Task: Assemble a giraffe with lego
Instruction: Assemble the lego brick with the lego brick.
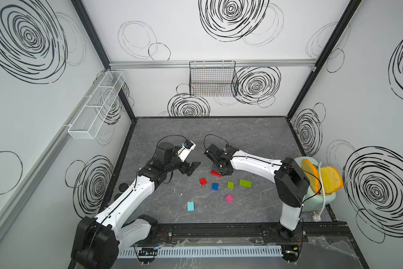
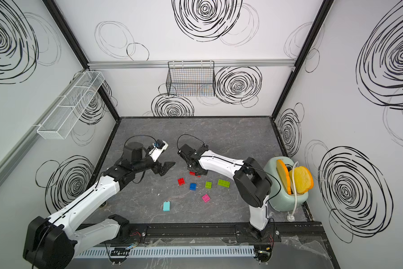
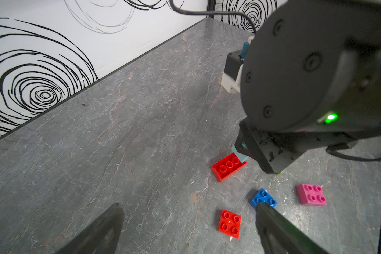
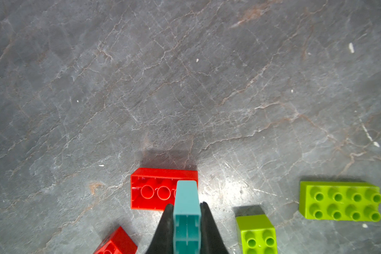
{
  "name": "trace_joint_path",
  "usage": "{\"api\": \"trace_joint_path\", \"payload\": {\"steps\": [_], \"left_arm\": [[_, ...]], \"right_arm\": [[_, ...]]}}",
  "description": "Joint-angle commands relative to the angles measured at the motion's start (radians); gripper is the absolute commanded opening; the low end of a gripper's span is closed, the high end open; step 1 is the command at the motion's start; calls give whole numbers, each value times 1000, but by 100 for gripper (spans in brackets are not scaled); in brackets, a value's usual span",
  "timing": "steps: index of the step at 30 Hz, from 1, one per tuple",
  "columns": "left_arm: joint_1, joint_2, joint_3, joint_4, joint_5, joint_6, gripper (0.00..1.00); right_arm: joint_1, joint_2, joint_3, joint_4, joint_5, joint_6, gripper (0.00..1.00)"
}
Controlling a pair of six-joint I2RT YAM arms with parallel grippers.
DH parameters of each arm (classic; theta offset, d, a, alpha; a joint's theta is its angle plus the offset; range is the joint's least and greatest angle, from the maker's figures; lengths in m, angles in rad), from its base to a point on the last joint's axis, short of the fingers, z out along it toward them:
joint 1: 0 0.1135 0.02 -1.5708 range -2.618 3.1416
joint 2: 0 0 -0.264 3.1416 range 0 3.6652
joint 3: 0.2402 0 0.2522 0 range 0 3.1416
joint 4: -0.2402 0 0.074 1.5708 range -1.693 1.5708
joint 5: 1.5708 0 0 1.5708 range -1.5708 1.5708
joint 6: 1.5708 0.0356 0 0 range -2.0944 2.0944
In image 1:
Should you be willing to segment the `long red lego brick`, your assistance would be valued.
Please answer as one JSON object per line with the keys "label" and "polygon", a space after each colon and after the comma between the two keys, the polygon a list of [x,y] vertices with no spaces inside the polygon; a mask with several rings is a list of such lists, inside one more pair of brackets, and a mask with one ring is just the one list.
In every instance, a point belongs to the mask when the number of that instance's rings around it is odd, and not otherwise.
{"label": "long red lego brick", "polygon": [[222,175],[220,174],[220,173],[218,173],[218,172],[216,172],[216,171],[214,171],[214,170],[211,170],[211,175],[213,175],[213,176],[215,176],[215,177],[222,177]]}

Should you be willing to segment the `long green lego brick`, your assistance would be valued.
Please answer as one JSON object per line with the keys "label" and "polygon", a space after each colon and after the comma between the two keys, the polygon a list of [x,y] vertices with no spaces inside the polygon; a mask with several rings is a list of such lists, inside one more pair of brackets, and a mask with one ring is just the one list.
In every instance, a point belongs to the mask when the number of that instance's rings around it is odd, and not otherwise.
{"label": "long green lego brick", "polygon": [[243,180],[241,179],[239,181],[240,186],[246,187],[246,188],[252,188],[252,182],[248,180]]}

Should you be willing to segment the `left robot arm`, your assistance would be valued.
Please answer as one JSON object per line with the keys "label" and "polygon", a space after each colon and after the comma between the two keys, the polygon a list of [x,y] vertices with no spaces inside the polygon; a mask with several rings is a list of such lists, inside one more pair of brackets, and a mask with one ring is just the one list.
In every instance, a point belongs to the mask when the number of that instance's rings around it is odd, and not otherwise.
{"label": "left robot arm", "polygon": [[121,187],[121,195],[95,217],[84,217],[77,225],[71,260],[85,269],[110,269],[118,255],[139,241],[154,239],[158,222],[141,215],[130,224],[125,222],[175,170],[190,176],[200,165],[186,158],[196,144],[185,140],[175,146],[160,142],[153,157],[137,173],[133,183]]}

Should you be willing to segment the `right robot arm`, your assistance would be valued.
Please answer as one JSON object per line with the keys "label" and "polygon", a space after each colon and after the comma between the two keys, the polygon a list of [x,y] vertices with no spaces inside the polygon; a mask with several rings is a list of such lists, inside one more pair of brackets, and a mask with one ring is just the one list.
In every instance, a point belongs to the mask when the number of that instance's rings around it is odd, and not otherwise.
{"label": "right robot arm", "polygon": [[214,144],[205,150],[204,155],[213,162],[213,170],[222,176],[230,176],[235,170],[242,170],[273,182],[282,201],[278,237],[283,242],[291,242],[296,237],[295,231],[310,180],[294,159],[267,159],[229,145],[220,149]]}

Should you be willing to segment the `cyan lego brick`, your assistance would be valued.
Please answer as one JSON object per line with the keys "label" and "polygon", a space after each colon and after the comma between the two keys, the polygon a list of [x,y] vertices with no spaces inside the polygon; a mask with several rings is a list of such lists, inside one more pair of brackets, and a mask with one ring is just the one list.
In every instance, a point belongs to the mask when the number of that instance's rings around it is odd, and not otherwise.
{"label": "cyan lego brick", "polygon": [[188,212],[192,212],[192,211],[195,210],[195,206],[194,206],[194,202],[193,202],[193,201],[189,201],[189,202],[187,203],[187,210],[188,210]]}

